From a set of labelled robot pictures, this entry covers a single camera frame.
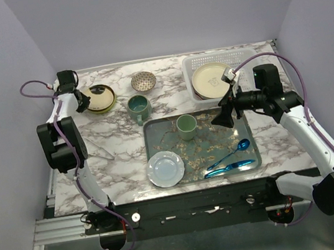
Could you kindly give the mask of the cream plate with black mark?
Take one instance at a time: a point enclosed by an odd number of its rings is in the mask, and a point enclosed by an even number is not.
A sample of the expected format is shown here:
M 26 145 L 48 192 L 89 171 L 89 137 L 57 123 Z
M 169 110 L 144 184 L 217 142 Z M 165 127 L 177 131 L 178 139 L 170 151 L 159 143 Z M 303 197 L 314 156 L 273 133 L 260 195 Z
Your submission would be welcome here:
M 105 113 L 109 111 L 116 101 L 116 95 L 113 89 L 104 84 L 90 86 L 83 91 L 83 94 L 90 97 L 90 103 L 87 109 L 95 113 Z

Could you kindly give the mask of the cream sweet bear plate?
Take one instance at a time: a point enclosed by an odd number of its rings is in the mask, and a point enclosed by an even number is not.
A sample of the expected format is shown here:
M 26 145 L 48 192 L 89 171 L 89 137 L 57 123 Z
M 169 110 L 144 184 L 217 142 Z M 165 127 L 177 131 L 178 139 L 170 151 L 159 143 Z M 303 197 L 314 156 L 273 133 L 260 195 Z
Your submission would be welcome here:
M 222 98 L 229 84 L 221 79 L 225 70 L 231 67 L 225 63 L 211 62 L 198 67 L 192 75 L 192 86 L 204 100 Z

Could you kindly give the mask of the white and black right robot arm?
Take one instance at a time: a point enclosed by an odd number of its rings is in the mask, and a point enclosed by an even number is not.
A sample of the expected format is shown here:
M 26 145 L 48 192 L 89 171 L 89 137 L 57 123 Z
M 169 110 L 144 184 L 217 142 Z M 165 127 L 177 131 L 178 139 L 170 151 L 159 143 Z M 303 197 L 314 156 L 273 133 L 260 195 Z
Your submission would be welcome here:
M 263 110 L 298 140 L 320 173 L 310 177 L 284 171 L 270 176 L 265 190 L 267 200 L 279 204 L 287 196 L 299 197 L 316 204 L 322 213 L 334 215 L 334 140 L 311 117 L 296 92 L 283 90 L 275 65 L 258 65 L 253 72 L 256 90 L 243 92 L 238 85 L 239 73 L 224 71 L 221 79 L 230 88 L 219 102 L 221 111 L 213 125 L 232 128 L 232 112 L 240 119 L 245 110 Z

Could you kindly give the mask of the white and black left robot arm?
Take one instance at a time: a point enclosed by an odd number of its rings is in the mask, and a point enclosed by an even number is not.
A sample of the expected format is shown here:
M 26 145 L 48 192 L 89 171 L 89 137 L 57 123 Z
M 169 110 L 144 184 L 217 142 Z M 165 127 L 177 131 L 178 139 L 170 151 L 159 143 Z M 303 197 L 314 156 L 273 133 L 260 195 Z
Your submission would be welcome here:
M 48 84 L 34 80 L 53 91 L 53 111 L 45 124 L 37 126 L 37 135 L 49 166 L 65 174 L 83 197 L 88 212 L 84 223 L 97 231 L 112 231 L 124 226 L 124 220 L 114 211 L 113 202 L 92 175 L 88 149 L 72 118 L 89 107 L 90 97 L 78 89 L 78 75 L 73 70 L 58 72 L 57 82 Z

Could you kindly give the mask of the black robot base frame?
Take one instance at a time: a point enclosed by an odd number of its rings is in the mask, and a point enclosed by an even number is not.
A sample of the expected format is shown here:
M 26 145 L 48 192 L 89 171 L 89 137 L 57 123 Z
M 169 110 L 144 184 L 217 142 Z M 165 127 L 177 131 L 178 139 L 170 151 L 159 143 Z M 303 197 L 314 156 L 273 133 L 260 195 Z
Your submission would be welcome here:
M 85 213 L 81 222 L 87 236 L 99 235 L 102 244 L 108 246 L 240 223 L 290 223 L 308 208 L 309 202 L 299 197 L 268 197 L 266 181 L 258 178 L 116 205 L 108 213 Z

